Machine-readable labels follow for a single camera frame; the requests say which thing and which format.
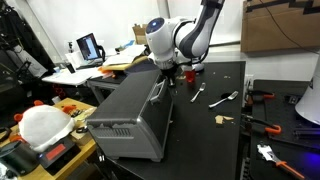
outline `black cable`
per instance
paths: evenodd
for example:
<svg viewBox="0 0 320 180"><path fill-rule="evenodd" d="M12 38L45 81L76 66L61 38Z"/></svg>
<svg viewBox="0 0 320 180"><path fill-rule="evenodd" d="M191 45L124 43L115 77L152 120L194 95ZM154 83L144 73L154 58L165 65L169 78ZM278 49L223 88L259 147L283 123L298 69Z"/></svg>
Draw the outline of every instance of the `black cable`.
<svg viewBox="0 0 320 180"><path fill-rule="evenodd" d="M318 55L319 55L319 53L314 52L314 51L310 51L309 49L306 49L306 48L302 47L300 44L298 44L297 42L295 42L294 40L292 40L290 37L288 37L288 36L286 35L286 33L283 32L283 30L281 29L281 27L279 26L279 24L277 23L277 21L274 19L274 17L273 17L273 15L272 15L272 13L270 12L269 8L268 8L268 7L265 7L265 8L266 8L266 10L268 11L268 13L270 14L273 22L276 24L276 26L278 27L278 29L280 30L280 32L281 32L289 41L291 41L293 44L297 45L299 48L301 48L301 49L303 49L303 50L305 50L305 51L312 52L312 53L314 53L314 54L318 54Z"/></svg>

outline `fork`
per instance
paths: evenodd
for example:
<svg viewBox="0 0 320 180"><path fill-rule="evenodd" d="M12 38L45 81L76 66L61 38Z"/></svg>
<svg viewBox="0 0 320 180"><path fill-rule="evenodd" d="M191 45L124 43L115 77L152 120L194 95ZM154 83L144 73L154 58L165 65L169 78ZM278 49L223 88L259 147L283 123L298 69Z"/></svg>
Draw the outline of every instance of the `fork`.
<svg viewBox="0 0 320 180"><path fill-rule="evenodd" d="M194 101L197 99L199 93L202 92L205 87L206 87L206 83L202 83L201 86L200 86L199 91L198 91L197 94L190 100L190 102L194 102Z"/></svg>

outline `cardboard box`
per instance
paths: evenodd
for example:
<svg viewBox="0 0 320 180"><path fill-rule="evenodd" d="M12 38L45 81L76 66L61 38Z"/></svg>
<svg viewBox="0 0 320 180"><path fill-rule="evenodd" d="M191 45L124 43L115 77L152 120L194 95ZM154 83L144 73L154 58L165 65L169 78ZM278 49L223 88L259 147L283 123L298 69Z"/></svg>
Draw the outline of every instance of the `cardboard box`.
<svg viewBox="0 0 320 180"><path fill-rule="evenodd" d="M146 28L147 24L143 24L142 26L135 24L132 29L136 36L136 44L148 44L146 38Z"/></svg>
<svg viewBox="0 0 320 180"><path fill-rule="evenodd" d="M244 2L241 52L320 46L320 0L262 1Z"/></svg>

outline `computer monitor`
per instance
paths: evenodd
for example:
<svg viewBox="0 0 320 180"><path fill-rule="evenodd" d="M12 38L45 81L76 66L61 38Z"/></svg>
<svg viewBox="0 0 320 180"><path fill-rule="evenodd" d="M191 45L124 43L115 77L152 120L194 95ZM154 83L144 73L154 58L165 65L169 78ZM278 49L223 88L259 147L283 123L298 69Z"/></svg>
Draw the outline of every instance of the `computer monitor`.
<svg viewBox="0 0 320 180"><path fill-rule="evenodd" d="M97 45L96 39L93 33L90 33L77 40L78 46L82 53L84 60L95 60L101 58L99 52L99 46Z"/></svg>

